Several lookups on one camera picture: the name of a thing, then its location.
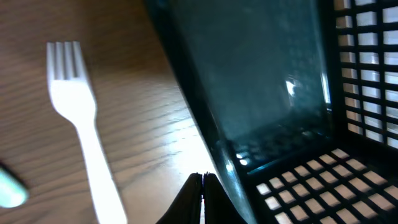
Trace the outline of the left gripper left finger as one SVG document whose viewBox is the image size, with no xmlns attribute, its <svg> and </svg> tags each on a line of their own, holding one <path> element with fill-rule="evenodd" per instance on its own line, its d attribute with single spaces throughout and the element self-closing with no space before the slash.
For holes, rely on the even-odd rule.
<svg viewBox="0 0 398 224">
<path fill-rule="evenodd" d="M 202 175 L 192 173 L 156 224 L 199 224 L 203 185 Z"/>
</svg>

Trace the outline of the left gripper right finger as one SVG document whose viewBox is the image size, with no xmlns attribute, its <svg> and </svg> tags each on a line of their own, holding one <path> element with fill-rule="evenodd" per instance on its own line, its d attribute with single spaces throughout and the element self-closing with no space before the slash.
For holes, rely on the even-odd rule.
<svg viewBox="0 0 398 224">
<path fill-rule="evenodd" d="M 203 196 L 206 224 L 246 224 L 224 191 L 217 176 L 206 173 L 203 177 Z"/>
</svg>

